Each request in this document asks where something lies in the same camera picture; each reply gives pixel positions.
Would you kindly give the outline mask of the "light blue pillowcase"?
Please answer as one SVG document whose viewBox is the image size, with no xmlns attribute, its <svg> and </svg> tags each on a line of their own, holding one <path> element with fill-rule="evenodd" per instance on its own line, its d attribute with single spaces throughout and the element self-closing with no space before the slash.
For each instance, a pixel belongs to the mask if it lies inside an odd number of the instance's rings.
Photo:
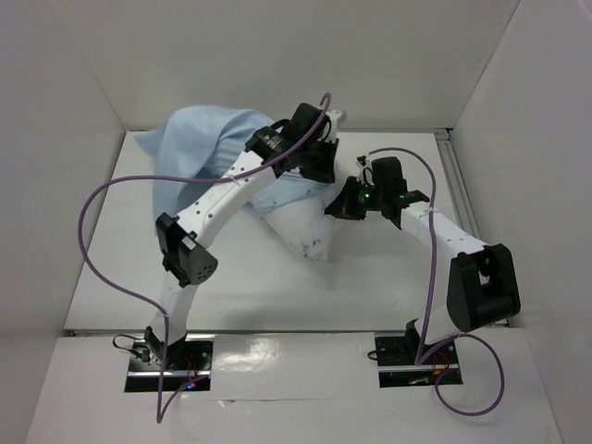
<svg viewBox="0 0 592 444">
<path fill-rule="evenodd" d="M 153 158 L 156 175 L 214 179 L 226 174 L 256 130 L 272 123 L 252 109 L 193 105 L 175 111 L 158 129 L 137 135 L 135 141 Z M 250 205 L 264 216 L 328 188 L 289 172 L 255 194 Z"/>
</svg>

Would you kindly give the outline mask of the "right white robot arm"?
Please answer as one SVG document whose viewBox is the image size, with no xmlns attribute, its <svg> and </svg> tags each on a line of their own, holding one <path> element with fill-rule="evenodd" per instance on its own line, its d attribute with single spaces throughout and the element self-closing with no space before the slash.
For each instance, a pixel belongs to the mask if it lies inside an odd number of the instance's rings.
<svg viewBox="0 0 592 444">
<path fill-rule="evenodd" d="M 448 269 L 444 304 L 433 306 L 436 279 L 431 277 L 424 316 L 407 324 L 403 350 L 408 359 L 425 362 L 444 340 L 520 313 L 512 253 L 505 245 L 489 245 L 466 233 L 434 207 L 431 197 L 409 190 L 397 157 L 361 156 L 358 162 L 359 174 L 346 179 L 326 214 L 360 221 L 378 212 L 430 248 L 432 272 L 438 261 Z"/>
</svg>

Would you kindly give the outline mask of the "white pillow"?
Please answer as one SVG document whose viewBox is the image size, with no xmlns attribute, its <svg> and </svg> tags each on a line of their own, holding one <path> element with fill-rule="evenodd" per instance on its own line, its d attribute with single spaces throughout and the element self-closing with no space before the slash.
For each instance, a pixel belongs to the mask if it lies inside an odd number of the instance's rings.
<svg viewBox="0 0 592 444">
<path fill-rule="evenodd" d="M 312 262 L 325 262 L 334 235 L 349 222 L 325 214 L 325 208 L 338 196 L 347 178 L 340 164 L 336 166 L 336 181 L 323 191 L 295 202 L 286 203 L 264 216 L 290 250 Z"/>
</svg>

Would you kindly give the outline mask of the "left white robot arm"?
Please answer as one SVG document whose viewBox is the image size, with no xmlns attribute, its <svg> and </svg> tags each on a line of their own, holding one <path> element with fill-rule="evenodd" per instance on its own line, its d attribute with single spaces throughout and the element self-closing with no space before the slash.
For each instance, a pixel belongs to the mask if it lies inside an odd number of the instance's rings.
<svg viewBox="0 0 592 444">
<path fill-rule="evenodd" d="M 327 259 L 336 229 L 325 212 L 337 196 L 339 114 L 303 104 L 289 119 L 197 105 L 176 111 L 137 142 L 155 160 L 155 233 L 165 281 L 144 337 L 163 369 L 182 358 L 198 288 L 216 271 L 210 246 L 250 206 L 299 256 Z"/>
</svg>

